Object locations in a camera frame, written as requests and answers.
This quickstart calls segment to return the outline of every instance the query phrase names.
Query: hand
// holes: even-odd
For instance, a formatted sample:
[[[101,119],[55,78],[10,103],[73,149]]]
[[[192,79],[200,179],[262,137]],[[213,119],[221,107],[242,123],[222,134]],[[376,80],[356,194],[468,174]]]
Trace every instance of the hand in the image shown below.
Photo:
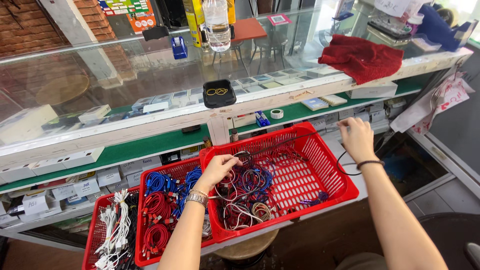
[[[214,156],[193,188],[208,193],[225,176],[232,176],[230,170],[235,165],[242,165],[239,158],[232,155]]]
[[[373,151],[373,130],[369,122],[348,117],[337,124],[340,127],[343,145],[357,164],[366,160],[378,160]]]

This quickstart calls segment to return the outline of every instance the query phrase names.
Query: red towel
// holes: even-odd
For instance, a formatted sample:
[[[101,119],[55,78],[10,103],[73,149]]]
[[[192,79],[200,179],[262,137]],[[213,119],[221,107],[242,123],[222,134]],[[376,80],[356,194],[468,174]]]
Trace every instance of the red towel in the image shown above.
[[[402,50],[359,37],[334,34],[318,63],[342,70],[361,85],[395,74],[402,66],[402,58]]]

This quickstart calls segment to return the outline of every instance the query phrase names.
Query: silver watch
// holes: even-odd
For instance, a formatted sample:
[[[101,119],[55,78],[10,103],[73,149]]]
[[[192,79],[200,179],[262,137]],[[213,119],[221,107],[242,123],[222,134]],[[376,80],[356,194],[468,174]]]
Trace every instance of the silver watch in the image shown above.
[[[188,202],[188,201],[199,202],[199,203],[203,204],[205,206],[205,208],[207,208],[208,198],[205,197],[205,196],[202,196],[202,195],[199,195],[199,194],[196,194],[196,193],[190,193],[190,194],[188,194],[185,202]]]

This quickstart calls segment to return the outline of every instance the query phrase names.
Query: notebook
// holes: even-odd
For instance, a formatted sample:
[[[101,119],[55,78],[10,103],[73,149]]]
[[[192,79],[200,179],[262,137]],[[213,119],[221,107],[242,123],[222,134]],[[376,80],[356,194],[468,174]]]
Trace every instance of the notebook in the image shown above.
[[[301,103],[305,105],[307,108],[311,109],[312,111],[328,108],[328,104],[319,98],[307,99],[302,101]]]
[[[324,97],[319,97],[319,99],[327,102],[328,104],[330,104],[330,106],[338,106],[340,104],[344,104],[344,103],[347,102],[346,99],[341,98],[341,97],[336,96],[336,95],[328,95],[328,96],[324,96]]]

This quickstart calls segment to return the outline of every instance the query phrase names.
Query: red basket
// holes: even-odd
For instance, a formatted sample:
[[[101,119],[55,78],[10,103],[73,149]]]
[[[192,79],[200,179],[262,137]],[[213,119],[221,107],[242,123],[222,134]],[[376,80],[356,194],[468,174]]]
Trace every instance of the red basket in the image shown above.
[[[255,153],[295,137],[299,138],[288,141],[283,145],[291,146],[297,152],[303,153],[308,161],[297,160],[288,167],[276,169],[272,194],[276,204],[281,209],[274,210],[272,219],[269,221],[239,231],[228,231],[225,230],[224,224],[221,224],[218,218],[217,200],[209,200],[208,213],[213,239],[216,243],[358,197],[358,189],[350,177],[338,171],[336,158],[312,124],[308,122],[238,142],[202,149],[200,151],[202,169],[204,170],[207,167],[215,155],[235,154],[244,150]],[[316,199],[319,191],[326,191],[329,194],[329,199],[326,202],[312,207],[298,203],[299,200],[303,199]],[[268,201],[267,204],[270,208],[275,207],[274,202]]]
[[[195,167],[200,165],[200,158],[192,158],[188,160],[183,160],[175,162],[169,165],[161,166],[155,169],[144,171],[140,178],[140,198],[138,201],[138,209],[143,209],[144,200],[146,191],[146,177],[151,172],[159,172],[161,174],[170,174],[172,178],[180,180],[180,183],[185,182],[185,176],[188,172],[192,171]],[[150,255],[150,259],[147,259],[142,254],[142,247],[144,246],[144,232],[145,227],[142,221],[142,213],[138,211],[138,220],[137,220],[137,242],[135,243],[135,264],[144,267],[160,261],[161,256],[153,257]],[[202,242],[202,247],[214,244],[214,240],[210,239],[208,241]]]
[[[128,189],[130,193],[138,193],[139,187],[132,187]],[[100,211],[105,210],[107,205],[113,203],[114,193],[103,195],[95,202],[93,209],[92,221],[90,222],[90,230],[88,231],[87,246],[85,248],[84,262],[82,270],[96,270],[95,263],[98,261],[98,254],[94,252],[105,242],[105,234],[107,226],[100,220]]]

